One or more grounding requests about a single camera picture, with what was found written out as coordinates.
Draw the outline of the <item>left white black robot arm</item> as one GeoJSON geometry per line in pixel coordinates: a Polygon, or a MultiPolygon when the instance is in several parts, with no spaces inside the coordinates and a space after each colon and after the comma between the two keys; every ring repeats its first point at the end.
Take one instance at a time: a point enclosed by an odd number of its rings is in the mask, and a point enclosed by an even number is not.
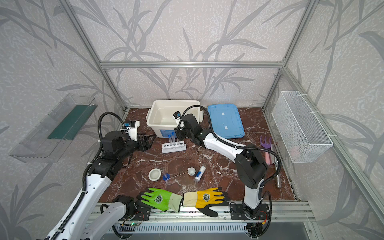
{"type": "Polygon", "coordinates": [[[108,112],[98,120],[100,147],[88,163],[82,176],[82,188],[57,225],[46,236],[47,240],[100,240],[119,220],[134,217],[137,212],[134,198],[118,196],[91,224],[87,224],[100,197],[123,167],[123,161],[136,151],[147,151],[153,141],[149,135],[139,134],[139,121],[124,122],[121,129],[102,134],[101,123],[108,112]]]}

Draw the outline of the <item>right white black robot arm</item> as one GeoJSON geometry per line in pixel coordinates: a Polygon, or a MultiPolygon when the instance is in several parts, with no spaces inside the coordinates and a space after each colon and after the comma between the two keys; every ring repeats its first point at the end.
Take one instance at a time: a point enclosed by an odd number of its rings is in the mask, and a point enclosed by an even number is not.
{"type": "Polygon", "coordinates": [[[223,139],[213,130],[202,128],[193,114],[183,116],[177,111],[173,117],[178,124],[175,132],[179,140],[188,138],[195,145],[215,151],[235,163],[239,179],[245,185],[243,203],[251,211],[258,209],[262,204],[263,188],[281,171],[281,159],[278,154],[268,149],[239,145],[223,139]],[[268,178],[266,176],[269,166],[261,152],[275,156],[278,162],[278,168],[268,178]]]}

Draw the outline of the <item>white test tube rack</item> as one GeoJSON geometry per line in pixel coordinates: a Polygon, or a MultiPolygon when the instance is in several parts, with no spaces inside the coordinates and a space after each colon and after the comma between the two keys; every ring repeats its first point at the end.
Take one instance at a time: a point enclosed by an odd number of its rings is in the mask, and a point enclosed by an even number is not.
{"type": "Polygon", "coordinates": [[[176,146],[169,146],[169,143],[162,144],[162,153],[163,154],[168,154],[168,153],[174,153],[174,152],[181,152],[181,151],[186,151],[187,146],[184,142],[182,146],[180,146],[177,142],[176,146]]]}

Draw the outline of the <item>white plastic storage bin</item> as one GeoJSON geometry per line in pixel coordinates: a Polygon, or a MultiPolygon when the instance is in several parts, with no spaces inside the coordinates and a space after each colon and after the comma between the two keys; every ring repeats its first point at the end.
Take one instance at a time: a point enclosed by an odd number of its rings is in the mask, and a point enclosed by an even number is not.
{"type": "Polygon", "coordinates": [[[158,138],[169,138],[174,132],[177,123],[173,114],[179,111],[181,114],[192,105],[200,105],[199,101],[193,100],[156,100],[148,110],[146,120],[147,126],[151,127],[158,138]]]}

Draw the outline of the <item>blue plastic bin lid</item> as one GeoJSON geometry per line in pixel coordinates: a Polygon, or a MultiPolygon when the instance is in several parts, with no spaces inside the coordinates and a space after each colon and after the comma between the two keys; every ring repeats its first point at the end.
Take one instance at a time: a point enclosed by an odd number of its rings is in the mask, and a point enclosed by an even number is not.
{"type": "Polygon", "coordinates": [[[239,110],[233,104],[208,106],[214,132],[225,139],[240,139],[245,131],[239,110]]]}

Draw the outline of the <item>small white crucible cup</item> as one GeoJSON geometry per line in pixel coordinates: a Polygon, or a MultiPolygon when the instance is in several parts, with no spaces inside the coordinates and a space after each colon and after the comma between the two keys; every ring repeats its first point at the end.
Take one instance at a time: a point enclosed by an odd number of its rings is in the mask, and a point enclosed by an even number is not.
{"type": "Polygon", "coordinates": [[[189,176],[195,176],[195,174],[196,174],[196,169],[193,168],[193,167],[188,168],[187,173],[188,173],[189,176]]]}

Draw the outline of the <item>wrapped white blue bandage roll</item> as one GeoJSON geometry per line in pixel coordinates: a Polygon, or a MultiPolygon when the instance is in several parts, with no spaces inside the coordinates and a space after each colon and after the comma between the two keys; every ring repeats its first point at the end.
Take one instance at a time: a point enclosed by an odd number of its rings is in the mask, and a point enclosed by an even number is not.
{"type": "Polygon", "coordinates": [[[196,176],[195,176],[195,182],[199,182],[204,174],[204,172],[206,171],[206,167],[204,166],[201,166],[200,169],[198,170],[196,176]]]}

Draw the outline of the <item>white shallow ceramic dish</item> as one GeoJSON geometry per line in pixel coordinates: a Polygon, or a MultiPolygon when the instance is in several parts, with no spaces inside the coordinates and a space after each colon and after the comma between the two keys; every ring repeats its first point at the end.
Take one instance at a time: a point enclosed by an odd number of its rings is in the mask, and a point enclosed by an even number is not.
{"type": "Polygon", "coordinates": [[[154,169],[150,170],[150,172],[148,174],[148,178],[152,182],[158,181],[161,177],[162,177],[162,171],[158,168],[154,168],[154,169]]]}

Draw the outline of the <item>green work glove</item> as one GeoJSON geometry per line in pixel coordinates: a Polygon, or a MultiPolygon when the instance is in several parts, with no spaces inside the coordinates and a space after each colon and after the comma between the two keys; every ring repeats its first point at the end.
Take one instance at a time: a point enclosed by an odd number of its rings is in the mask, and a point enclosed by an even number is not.
{"type": "Polygon", "coordinates": [[[178,213],[181,208],[183,197],[175,193],[148,188],[137,196],[136,204],[139,206],[154,208],[166,212],[168,210],[178,213]]]}

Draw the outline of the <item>yellow work glove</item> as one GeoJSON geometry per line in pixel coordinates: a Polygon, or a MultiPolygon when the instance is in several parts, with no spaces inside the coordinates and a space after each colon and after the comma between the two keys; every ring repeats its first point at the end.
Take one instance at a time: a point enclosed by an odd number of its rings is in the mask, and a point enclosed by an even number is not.
{"type": "Polygon", "coordinates": [[[217,218],[219,214],[211,210],[211,207],[227,207],[230,204],[230,200],[227,192],[223,192],[221,187],[215,187],[184,193],[182,206],[195,207],[204,215],[217,218]]]}

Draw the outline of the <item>blue handled metal tweezers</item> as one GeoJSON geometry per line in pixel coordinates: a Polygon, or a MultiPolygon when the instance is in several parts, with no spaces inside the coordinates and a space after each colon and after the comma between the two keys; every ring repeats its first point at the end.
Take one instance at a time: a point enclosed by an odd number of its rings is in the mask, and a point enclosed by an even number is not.
{"type": "Polygon", "coordinates": [[[163,180],[164,181],[168,181],[168,180],[170,180],[172,178],[179,177],[179,176],[181,176],[183,174],[186,174],[186,173],[187,173],[187,171],[183,171],[183,172],[180,172],[180,173],[177,173],[177,174],[173,174],[173,175],[170,175],[170,174],[166,173],[165,175],[163,175],[163,180]]]}

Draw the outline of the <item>clear acrylic wall shelf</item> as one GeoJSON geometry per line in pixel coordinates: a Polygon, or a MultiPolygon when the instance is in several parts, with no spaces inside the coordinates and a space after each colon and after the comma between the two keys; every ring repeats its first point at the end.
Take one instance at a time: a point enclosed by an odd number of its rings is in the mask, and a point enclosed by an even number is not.
{"type": "Polygon", "coordinates": [[[23,163],[56,163],[97,107],[94,97],[67,94],[9,155],[23,163]]]}

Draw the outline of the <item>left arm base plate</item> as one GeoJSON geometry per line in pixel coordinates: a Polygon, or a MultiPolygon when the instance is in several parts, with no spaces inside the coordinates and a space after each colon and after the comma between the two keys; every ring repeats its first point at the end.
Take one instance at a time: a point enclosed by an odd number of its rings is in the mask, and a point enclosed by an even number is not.
{"type": "Polygon", "coordinates": [[[150,218],[151,208],[149,207],[143,207],[143,206],[136,206],[135,210],[133,210],[133,213],[129,213],[128,215],[125,215],[121,220],[122,221],[148,221],[150,218]]]}

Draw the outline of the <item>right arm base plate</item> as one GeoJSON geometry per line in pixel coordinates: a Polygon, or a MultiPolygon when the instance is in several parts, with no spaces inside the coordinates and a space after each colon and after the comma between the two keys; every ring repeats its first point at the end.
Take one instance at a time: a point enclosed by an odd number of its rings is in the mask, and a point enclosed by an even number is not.
{"type": "Polygon", "coordinates": [[[255,209],[251,209],[246,204],[229,204],[231,220],[268,220],[270,219],[270,208],[268,204],[260,203],[255,209]]]}

